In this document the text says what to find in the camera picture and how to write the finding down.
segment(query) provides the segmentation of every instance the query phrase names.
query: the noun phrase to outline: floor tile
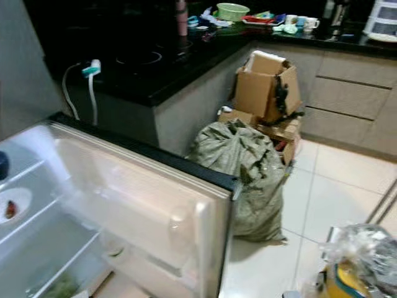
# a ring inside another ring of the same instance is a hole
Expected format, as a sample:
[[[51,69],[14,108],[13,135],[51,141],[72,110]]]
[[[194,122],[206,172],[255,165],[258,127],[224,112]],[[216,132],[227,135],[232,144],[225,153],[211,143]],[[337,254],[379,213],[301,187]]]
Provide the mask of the floor tile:
[[[381,226],[397,239],[397,203],[394,204],[389,213],[382,220]]]
[[[302,169],[293,169],[291,176],[283,187],[282,225],[299,235],[303,232],[305,212],[309,201],[313,173]]]
[[[298,291],[311,289],[317,274],[322,271],[326,263],[321,259],[322,251],[316,242],[303,239],[300,249],[297,275],[294,288]]]
[[[149,296],[135,287],[128,277],[115,273],[101,285],[94,298],[149,298]]]
[[[314,164],[316,162],[317,150],[319,144],[300,140],[297,153],[295,155],[294,167],[304,169],[305,171],[314,171]]]
[[[383,194],[396,178],[397,167],[387,161],[320,145],[315,172]]]
[[[304,236],[325,242],[329,228],[365,222],[381,195],[315,175]]]
[[[284,231],[286,245],[233,240],[221,298],[276,298],[290,290],[298,259],[300,237]]]

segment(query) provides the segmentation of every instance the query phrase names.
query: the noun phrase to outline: pink bottle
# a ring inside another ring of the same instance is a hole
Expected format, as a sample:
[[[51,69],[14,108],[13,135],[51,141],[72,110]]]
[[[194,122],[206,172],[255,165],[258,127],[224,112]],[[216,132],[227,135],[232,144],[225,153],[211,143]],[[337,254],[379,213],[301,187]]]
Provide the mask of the pink bottle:
[[[176,1],[176,21],[179,36],[187,35],[187,4],[185,0]]]

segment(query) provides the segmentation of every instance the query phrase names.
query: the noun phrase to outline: white cable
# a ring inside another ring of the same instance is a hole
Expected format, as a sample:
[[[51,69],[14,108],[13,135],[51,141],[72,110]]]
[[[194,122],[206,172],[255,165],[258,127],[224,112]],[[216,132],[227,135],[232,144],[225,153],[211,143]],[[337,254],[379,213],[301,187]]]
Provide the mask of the white cable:
[[[69,106],[70,106],[70,108],[71,108],[71,110],[72,110],[72,113],[73,113],[73,115],[74,115],[74,118],[76,118],[77,120],[80,120],[79,114],[77,113],[77,110],[76,110],[74,104],[73,104],[72,101],[70,100],[68,88],[66,87],[66,77],[68,76],[69,70],[71,70],[72,68],[74,68],[74,67],[76,67],[76,66],[79,66],[79,65],[80,65],[80,63],[77,63],[77,64],[75,64],[75,65],[69,66],[69,67],[65,70],[65,73],[63,74],[63,77],[62,77],[62,90],[63,90],[63,95],[65,95],[66,102],[68,102],[68,104],[69,104]]]
[[[90,74],[88,76],[88,90],[89,90],[89,96],[91,97],[91,103],[92,103],[92,124],[96,126],[96,125],[98,125],[98,107],[97,107],[97,101],[96,101],[95,95],[94,95],[93,82],[94,82],[94,75]]]

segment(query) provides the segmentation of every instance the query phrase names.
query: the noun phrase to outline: mug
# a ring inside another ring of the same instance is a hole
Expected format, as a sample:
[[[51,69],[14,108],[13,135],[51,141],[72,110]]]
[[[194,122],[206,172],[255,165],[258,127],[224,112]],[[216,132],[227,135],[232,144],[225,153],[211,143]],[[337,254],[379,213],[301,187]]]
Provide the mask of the mug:
[[[320,21],[318,19],[316,19],[315,17],[308,17],[303,26],[303,31],[311,32],[313,31],[313,29],[318,28],[319,25]]]
[[[296,24],[298,16],[296,14],[287,14],[285,17],[285,25]]]
[[[297,26],[303,27],[305,25],[306,19],[307,19],[307,17],[305,17],[305,16],[298,16]]]

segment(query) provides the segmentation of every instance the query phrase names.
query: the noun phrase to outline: sack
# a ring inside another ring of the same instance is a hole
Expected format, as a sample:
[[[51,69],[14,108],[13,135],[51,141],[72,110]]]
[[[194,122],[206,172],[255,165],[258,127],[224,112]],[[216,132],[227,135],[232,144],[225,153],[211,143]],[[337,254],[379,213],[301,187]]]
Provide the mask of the sack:
[[[253,242],[284,240],[281,232],[284,165],[270,138],[238,119],[206,126],[187,157],[240,178],[234,235]]]

